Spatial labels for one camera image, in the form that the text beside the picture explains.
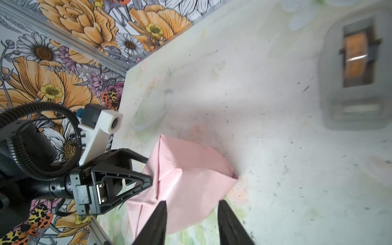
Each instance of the folded pink paper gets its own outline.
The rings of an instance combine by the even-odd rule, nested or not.
[[[152,176],[152,186],[126,202],[134,237],[160,201],[166,200],[169,235],[202,222],[237,182],[216,150],[164,135],[142,173]]]

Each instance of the floral wallpaper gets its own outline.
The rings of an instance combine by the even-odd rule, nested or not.
[[[129,68],[168,42],[221,0],[12,0]],[[72,111],[95,103],[118,110],[125,78],[5,15],[0,15],[0,112],[31,102],[55,102]],[[75,147],[68,119],[54,111],[30,114],[58,151]],[[107,148],[110,149],[110,138]],[[74,200],[34,200],[29,219],[0,238],[0,245],[85,245],[91,216],[78,216]]]

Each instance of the yellow flower center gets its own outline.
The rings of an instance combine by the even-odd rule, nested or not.
[[[146,30],[156,38],[160,38],[163,34],[162,27],[160,27],[159,25],[155,25],[153,23],[148,24],[148,26],[146,26]]]
[[[95,7],[100,7],[100,8],[102,8],[102,7],[103,7],[103,1],[96,0],[96,1],[94,2],[94,6],[95,6]]]
[[[34,48],[34,54],[40,60],[48,60],[51,61],[53,59],[52,51],[45,46],[37,46]]]
[[[129,41],[128,41],[125,45],[126,45],[127,48],[129,48],[129,49],[135,49],[135,45],[134,45],[132,42],[129,42]]]
[[[78,214],[76,215],[76,220],[75,220],[75,224],[80,225],[83,223],[86,223],[89,220],[89,216],[79,216]]]
[[[55,87],[53,84],[46,84],[45,86],[42,86],[40,91],[50,100],[53,100],[56,97],[61,98],[63,96],[61,89],[59,87]]]
[[[71,160],[74,156],[76,150],[75,144],[76,140],[69,140],[64,144],[63,153],[66,161]]]

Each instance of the white daisy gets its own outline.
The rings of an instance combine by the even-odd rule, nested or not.
[[[143,44],[130,34],[117,33],[116,40],[120,49],[129,55],[143,57],[147,54]]]
[[[50,143],[52,143],[58,152],[57,157],[54,160],[55,162],[71,160],[77,147],[75,131],[68,118],[63,119],[62,125],[64,128],[63,134],[60,134],[51,128],[44,128],[43,131],[46,138],[50,141]]]
[[[180,14],[188,20],[195,21],[207,11],[211,10],[221,0],[162,0],[166,8],[174,9],[178,6]]]
[[[34,121],[34,124],[38,129],[50,128],[54,126],[54,122],[52,120],[48,120],[48,118],[42,114],[38,114],[35,119],[36,121]]]
[[[48,60],[54,62],[61,62],[58,47],[50,43],[50,39],[38,33],[31,35],[24,34],[19,37],[16,42],[16,49],[21,56],[25,56],[27,60],[40,62],[41,60]]]

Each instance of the table surface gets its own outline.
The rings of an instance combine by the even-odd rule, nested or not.
[[[240,177],[225,199],[256,244],[390,244],[392,188],[366,165],[392,160],[392,127],[327,129],[318,90],[328,28],[375,2],[323,6],[296,32],[280,1],[229,2],[128,71],[112,148],[149,156],[160,134],[215,148]],[[98,220],[132,243],[124,206]],[[219,244],[216,209],[166,244]]]

